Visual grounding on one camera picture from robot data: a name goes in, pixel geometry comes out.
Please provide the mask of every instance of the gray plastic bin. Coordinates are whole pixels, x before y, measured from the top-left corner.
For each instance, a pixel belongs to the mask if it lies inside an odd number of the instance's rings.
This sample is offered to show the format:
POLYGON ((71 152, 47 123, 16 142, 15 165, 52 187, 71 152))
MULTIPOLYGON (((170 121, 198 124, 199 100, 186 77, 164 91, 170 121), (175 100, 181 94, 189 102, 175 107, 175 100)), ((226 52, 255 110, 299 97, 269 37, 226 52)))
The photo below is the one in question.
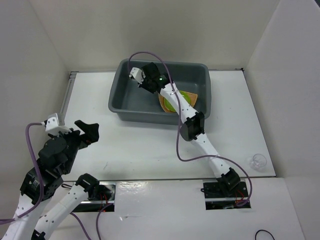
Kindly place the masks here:
MULTIPOLYGON (((154 62, 161 73, 166 72, 160 62, 150 60, 131 60, 130 69, 141 68, 150 62, 154 62)), ((199 63, 165 63, 179 90, 198 94, 194 108, 208 118, 211 112, 211 81, 207 66, 199 63)), ((123 121, 178 125, 178 114, 164 112, 157 92, 152 94, 138 87, 135 80, 129 79, 127 64, 128 59, 123 60, 116 70, 108 102, 110 111, 117 113, 123 121)))

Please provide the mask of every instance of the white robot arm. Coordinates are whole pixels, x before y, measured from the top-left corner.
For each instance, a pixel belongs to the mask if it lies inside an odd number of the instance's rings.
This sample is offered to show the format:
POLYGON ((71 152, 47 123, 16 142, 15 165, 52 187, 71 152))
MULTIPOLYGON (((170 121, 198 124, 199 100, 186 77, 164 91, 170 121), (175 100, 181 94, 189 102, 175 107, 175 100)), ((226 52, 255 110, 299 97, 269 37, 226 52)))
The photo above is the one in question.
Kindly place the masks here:
MULTIPOLYGON (((169 101, 177 113, 179 113, 179 99, 181 107, 180 119, 182 122, 180 134, 182 138, 196 146, 205 155, 219 155, 204 131, 204 114, 189 105, 178 91, 176 84, 174 82, 171 84, 168 76, 161 74, 153 62, 143 66, 141 69, 133 67, 129 73, 129 78, 136 80, 139 88, 151 93, 158 92, 169 101)), ((221 190, 228 194, 240 182, 239 175, 223 159, 208 157, 208 162, 217 177, 221 190)))
POLYGON ((79 130, 65 127, 58 113, 50 115, 43 123, 51 139, 39 151, 37 160, 44 185, 41 202, 31 212, 19 217, 34 207, 41 197, 39 176, 35 168, 32 168, 24 178, 14 221, 11 222, 3 240, 48 240, 57 226, 76 206, 88 198, 94 199, 99 191, 103 191, 99 181, 85 173, 79 177, 70 192, 41 217, 56 189, 63 183, 62 175, 70 173, 78 150, 86 148, 99 139, 97 123, 85 124, 78 120, 75 124, 84 131, 84 134, 80 134, 79 130))

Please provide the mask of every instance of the purple cable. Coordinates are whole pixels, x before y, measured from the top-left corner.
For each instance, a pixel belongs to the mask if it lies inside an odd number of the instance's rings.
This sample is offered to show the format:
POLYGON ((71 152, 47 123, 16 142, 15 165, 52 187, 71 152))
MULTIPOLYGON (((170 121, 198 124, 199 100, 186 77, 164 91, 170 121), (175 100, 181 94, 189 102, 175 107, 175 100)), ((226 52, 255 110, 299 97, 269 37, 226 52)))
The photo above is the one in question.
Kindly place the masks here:
MULTIPOLYGON (((27 210, 24 213, 22 213, 21 215, 17 216, 18 218, 22 218, 25 215, 29 214, 31 211, 33 211, 41 203, 42 198, 44 197, 44 182, 43 182, 43 179, 42 179, 42 176, 41 176, 41 173, 40 173, 40 169, 39 169, 39 166, 37 164, 37 159, 36 159, 34 150, 32 148, 31 140, 30 140, 29 129, 30 129, 31 126, 42 126, 42 123, 41 122, 32 122, 32 123, 29 123, 25 128, 26 144, 28 145, 28 149, 29 149, 30 156, 31 156, 31 159, 32 159, 32 162, 33 162, 33 166, 34 166, 36 175, 37 175, 38 180, 39 180, 40 196, 39 196, 38 201, 35 203, 35 205, 33 207, 31 207, 29 210, 27 210)), ((0 225, 9 224, 9 223, 12 223, 14 221, 15 221, 15 219, 13 219, 13 218, 12 219, 0 219, 0 225)))
POLYGON ((241 206, 244 206, 245 204, 247 204, 249 202, 250 198, 251 198, 253 186, 252 186, 252 182, 251 182, 251 179, 250 179, 249 175, 247 174, 247 172, 238 163, 236 163, 235 161, 230 160, 230 159, 228 159, 226 157, 219 156, 219 155, 202 155, 202 156, 197 156, 197 157, 193 157, 193 158, 190 158, 190 159, 182 159, 180 157, 180 154, 179 154, 179 138, 180 138, 180 128, 181 128, 181 122, 182 122, 181 121, 181 104, 180 104, 180 100, 179 100, 178 94, 177 94, 177 92, 175 92, 176 89, 174 87, 174 82, 172 81, 169 69, 168 69, 167 65, 165 64, 165 62, 159 56, 154 54, 153 52, 138 51, 138 52, 132 54, 128 59, 128 64, 127 64, 128 73, 130 73, 130 60, 135 55, 138 55, 138 54, 149 54, 149 55, 154 56, 155 58, 157 58, 163 64, 163 66, 164 66, 164 68, 165 68, 165 70, 166 70, 166 72, 168 74, 169 81, 170 81, 170 84, 171 84, 171 87, 172 87, 172 91, 174 92, 174 95, 175 95, 176 100, 178 102, 178 108, 179 108, 178 131, 177 131, 177 135, 176 135, 176 145, 175 145, 176 155, 177 155, 178 159, 180 161, 182 161, 182 162, 190 162, 190 161, 194 161, 194 160, 198 160, 198 159, 202 159, 202 158, 218 158, 218 159, 223 159, 225 161, 228 161, 228 162, 236 165, 245 174, 245 176, 248 178, 248 181, 249 181, 249 184, 250 184, 250 192, 249 192, 248 198, 246 200, 244 200, 244 201, 236 203, 236 206, 241 207, 241 206))
POLYGON ((79 222, 79 224, 80 224, 80 226, 81 226, 81 228, 82 228, 82 230, 83 230, 86 238, 87 238, 88 240, 91 240, 91 238, 89 237, 89 235, 88 235, 88 233, 87 233, 87 231, 86 231, 86 229, 85 229, 85 226, 83 225, 83 223, 81 222, 81 220, 78 218, 78 216, 75 215, 73 212, 71 212, 70 215, 72 215, 72 216, 75 217, 75 219, 79 222))
POLYGON ((100 214, 103 212, 103 210, 105 210, 107 207, 113 205, 113 203, 109 203, 107 205, 105 205, 98 213, 98 215, 96 216, 96 220, 95 220, 95 228, 96 228, 96 233, 98 234, 98 238, 99 240, 101 240, 101 236, 100 236, 100 232, 99 232, 99 225, 98 225, 98 221, 99 221, 99 216, 100 214))

